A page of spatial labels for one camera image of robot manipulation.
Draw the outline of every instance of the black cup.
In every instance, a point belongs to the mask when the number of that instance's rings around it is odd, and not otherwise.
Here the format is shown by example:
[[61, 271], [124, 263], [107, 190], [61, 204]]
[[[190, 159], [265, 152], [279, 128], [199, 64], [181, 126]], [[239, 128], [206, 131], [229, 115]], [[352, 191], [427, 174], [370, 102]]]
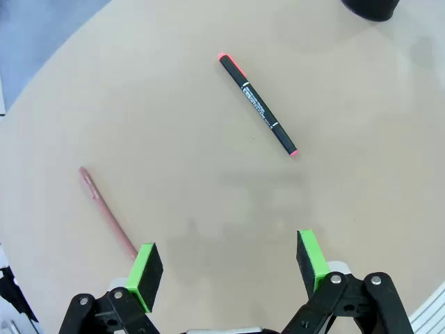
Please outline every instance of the black cup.
[[341, 0], [355, 14], [371, 21], [387, 21], [391, 18], [398, 0]]

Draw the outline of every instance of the screw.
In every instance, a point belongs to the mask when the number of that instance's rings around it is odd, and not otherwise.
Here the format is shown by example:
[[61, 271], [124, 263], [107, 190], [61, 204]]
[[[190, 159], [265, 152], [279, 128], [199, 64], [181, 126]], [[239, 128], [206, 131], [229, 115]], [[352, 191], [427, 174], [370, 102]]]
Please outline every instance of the screw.
[[79, 304], [81, 305], [85, 305], [88, 302], [88, 297], [83, 297], [80, 301]]
[[333, 282], [334, 284], [339, 284], [341, 283], [341, 277], [339, 275], [333, 275], [331, 277], [331, 282]]
[[114, 293], [114, 298], [119, 299], [120, 297], [122, 297], [122, 292], [118, 290]]
[[371, 279], [371, 283], [374, 285], [379, 285], [382, 282], [382, 279], [378, 276], [373, 276]]

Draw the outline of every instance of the black marker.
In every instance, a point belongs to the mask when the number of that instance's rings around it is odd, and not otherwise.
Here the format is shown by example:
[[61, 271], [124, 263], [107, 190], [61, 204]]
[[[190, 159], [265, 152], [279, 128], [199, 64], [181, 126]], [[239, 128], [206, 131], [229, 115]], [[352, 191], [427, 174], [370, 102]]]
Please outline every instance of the black marker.
[[284, 131], [280, 123], [273, 115], [272, 111], [266, 106], [264, 101], [260, 98], [259, 94], [249, 83], [245, 77], [244, 72], [235, 63], [234, 59], [228, 54], [219, 54], [220, 62], [222, 66], [229, 72], [230, 76], [235, 80], [236, 84], [244, 92], [245, 96], [252, 102], [255, 109], [258, 111], [259, 115], [263, 118], [264, 122], [270, 127], [272, 132], [283, 145], [284, 149], [293, 156], [298, 153], [297, 148], [292, 143], [287, 133]]

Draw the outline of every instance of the pen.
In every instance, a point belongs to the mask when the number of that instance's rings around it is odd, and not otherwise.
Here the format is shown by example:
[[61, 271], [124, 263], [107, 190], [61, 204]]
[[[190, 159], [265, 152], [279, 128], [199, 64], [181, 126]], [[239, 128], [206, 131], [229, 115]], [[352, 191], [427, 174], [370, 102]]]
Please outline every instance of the pen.
[[130, 239], [128, 239], [128, 236], [125, 234], [124, 230], [120, 227], [118, 221], [114, 217], [110, 208], [105, 203], [105, 200], [102, 198], [102, 195], [100, 194], [95, 183], [93, 182], [93, 180], [90, 176], [90, 173], [84, 167], [79, 168], [79, 173], [81, 174], [83, 180], [85, 181], [86, 185], [90, 189], [92, 199], [97, 204], [97, 207], [99, 208], [101, 213], [105, 216], [106, 220], [108, 221], [111, 228], [113, 229], [116, 237], [119, 239], [121, 244], [127, 249], [131, 258], [133, 260], [136, 259], [136, 256], [138, 255], [138, 251], [134, 248]]
[[229, 72], [236, 84], [241, 88], [245, 96], [252, 102], [259, 115], [263, 118], [264, 122], [270, 127], [274, 135], [283, 145], [284, 149], [289, 155], [294, 156], [298, 153], [297, 147], [292, 143], [287, 133], [284, 131], [277, 118], [273, 115], [272, 111], [266, 106], [264, 101], [260, 98], [259, 94], [252, 87], [247, 80], [246, 75], [235, 63], [234, 59], [228, 54], [219, 54], [218, 56], [222, 66]]

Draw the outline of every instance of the green gripper pad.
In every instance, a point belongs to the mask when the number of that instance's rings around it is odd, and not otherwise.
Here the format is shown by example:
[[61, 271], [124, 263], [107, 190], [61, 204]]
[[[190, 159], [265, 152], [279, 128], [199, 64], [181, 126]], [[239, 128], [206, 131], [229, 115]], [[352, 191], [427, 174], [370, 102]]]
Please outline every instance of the green gripper pad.
[[310, 298], [330, 269], [312, 230], [297, 232], [297, 262]]
[[143, 244], [131, 269], [126, 288], [136, 296], [146, 313], [153, 309], [163, 272], [156, 244]]

